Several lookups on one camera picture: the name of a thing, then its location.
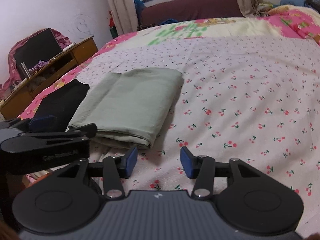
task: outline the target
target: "bed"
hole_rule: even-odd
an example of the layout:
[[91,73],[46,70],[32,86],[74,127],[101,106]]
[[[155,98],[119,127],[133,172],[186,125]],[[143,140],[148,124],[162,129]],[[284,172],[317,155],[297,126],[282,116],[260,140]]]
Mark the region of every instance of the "bed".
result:
[[[238,157],[301,196],[297,231],[318,231],[320,15],[281,6],[266,18],[180,22],[122,35],[41,92],[21,114],[74,78],[94,87],[109,72],[158,66],[183,73],[180,96],[150,150],[139,152],[130,189],[188,190],[180,147],[219,162]],[[90,162],[124,151],[91,143]],[[226,181],[216,180],[219,193]]]

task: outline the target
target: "maroon headboard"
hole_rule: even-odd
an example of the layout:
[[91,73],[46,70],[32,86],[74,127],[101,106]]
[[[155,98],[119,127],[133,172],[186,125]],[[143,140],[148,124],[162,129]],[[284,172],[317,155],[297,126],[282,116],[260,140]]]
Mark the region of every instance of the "maroon headboard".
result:
[[173,0],[145,8],[142,25],[159,24],[169,18],[191,21],[207,18],[242,17],[237,0]]

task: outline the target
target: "green print on blanket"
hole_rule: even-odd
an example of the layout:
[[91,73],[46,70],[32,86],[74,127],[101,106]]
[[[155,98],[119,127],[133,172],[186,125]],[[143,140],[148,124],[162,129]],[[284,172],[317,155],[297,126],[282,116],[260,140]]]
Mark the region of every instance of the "green print on blanket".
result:
[[148,46],[160,44],[163,41],[170,39],[185,39],[185,38],[197,38],[201,37],[202,32],[207,30],[207,27],[199,26],[198,24],[191,22],[180,22],[172,24],[170,27],[164,28],[156,35],[156,38],[152,40]]

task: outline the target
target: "cherry print bed sheet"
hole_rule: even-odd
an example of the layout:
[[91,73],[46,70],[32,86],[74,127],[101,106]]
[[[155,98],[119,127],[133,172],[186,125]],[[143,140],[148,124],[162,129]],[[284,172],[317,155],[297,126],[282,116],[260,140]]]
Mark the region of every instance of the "cherry print bed sheet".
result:
[[[219,162],[238,157],[290,187],[304,201],[303,225],[320,204],[319,64],[313,40],[199,38],[102,54],[77,79],[94,87],[109,71],[156,66],[183,73],[181,94],[154,147],[140,151],[131,178],[123,180],[127,192],[191,191],[194,181],[179,160],[187,146]],[[99,161],[123,153],[92,144]],[[215,182],[215,192],[225,186]]]

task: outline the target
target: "white logo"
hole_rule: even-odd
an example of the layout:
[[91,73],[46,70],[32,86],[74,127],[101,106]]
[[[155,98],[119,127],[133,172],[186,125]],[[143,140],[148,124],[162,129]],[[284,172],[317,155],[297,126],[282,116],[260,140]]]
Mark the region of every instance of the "white logo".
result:
[[160,198],[160,197],[162,197],[163,195],[162,194],[160,194],[160,193],[158,193],[158,194],[156,194],[156,195],[154,195],[156,198]]

